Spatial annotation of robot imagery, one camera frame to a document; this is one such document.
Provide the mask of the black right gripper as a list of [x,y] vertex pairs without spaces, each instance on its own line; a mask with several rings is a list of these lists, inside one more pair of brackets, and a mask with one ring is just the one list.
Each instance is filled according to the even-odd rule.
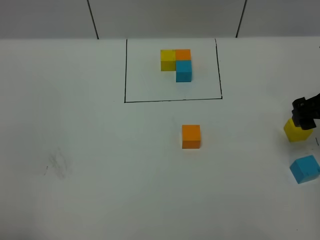
[[302,130],[316,128],[315,119],[320,118],[320,94],[306,99],[298,98],[292,102],[292,120],[296,127]]

